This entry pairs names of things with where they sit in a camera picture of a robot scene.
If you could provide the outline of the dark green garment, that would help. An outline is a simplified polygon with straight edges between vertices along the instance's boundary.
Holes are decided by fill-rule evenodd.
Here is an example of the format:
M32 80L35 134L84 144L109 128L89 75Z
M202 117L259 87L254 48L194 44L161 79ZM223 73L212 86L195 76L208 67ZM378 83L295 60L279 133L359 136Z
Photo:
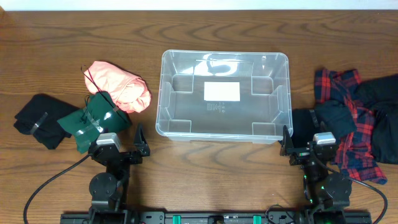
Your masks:
M119 109L106 91L88 98L86 106L57 120L73 135L77 151L84 154L102 133L118 133L131 126L127 114Z

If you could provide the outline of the pink garment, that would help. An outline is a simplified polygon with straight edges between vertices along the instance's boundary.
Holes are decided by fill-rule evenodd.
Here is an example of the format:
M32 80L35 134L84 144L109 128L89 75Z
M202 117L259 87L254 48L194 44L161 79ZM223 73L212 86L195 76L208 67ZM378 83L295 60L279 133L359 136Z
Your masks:
M145 81L130 72L102 61L94 61L84 71L88 91L109 93L113 103L127 113L144 111L151 102L151 93Z

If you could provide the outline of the red navy plaid shirt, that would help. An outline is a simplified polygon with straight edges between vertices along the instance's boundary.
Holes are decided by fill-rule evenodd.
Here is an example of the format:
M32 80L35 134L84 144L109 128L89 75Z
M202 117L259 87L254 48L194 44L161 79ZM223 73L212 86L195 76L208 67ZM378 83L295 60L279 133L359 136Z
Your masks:
M356 96L361 84L357 70L315 72L314 92L318 120L339 142L334 163L344 175L384 185L387 177L372 155L373 112Z

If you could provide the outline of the black garment with tape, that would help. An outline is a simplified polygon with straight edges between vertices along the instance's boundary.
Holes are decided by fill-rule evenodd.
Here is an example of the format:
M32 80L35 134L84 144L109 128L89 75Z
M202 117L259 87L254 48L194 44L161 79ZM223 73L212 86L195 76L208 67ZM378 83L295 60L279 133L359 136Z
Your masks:
M14 127L25 135L33 137L47 149L56 149L64 138L72 135L57 122L79 108L43 93L36 94L15 115Z

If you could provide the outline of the large black garment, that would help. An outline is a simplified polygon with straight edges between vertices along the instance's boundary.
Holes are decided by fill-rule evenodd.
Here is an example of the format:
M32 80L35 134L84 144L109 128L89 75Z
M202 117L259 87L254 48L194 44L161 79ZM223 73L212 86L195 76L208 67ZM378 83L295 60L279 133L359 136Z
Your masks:
M363 82L356 96L375 116L371 139L375 160L397 164L397 75Z

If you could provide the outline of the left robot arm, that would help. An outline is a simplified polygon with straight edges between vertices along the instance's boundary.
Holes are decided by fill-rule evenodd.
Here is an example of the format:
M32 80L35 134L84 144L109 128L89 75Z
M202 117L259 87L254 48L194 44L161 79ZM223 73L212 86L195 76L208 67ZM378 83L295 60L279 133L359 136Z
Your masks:
M142 158L150 155L143 127L137 125L133 141L135 149L121 152L121 142L116 133L102 133L88 150L89 156L105 166L106 171L95 175L89 191L92 196L89 224L138 224L139 214L127 209L127 190L130 167L141 164Z

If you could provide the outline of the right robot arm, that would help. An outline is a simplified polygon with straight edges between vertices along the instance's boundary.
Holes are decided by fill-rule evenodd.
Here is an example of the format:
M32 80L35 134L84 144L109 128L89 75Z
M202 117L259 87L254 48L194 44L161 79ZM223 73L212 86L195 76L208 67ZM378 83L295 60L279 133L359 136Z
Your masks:
M303 188L309 206L291 217L292 223L346 223L343 209L350 205L352 181L326 165L338 146L331 132L318 133L305 147L295 147L289 130L283 127L281 156L289 157L289 164L303 170Z

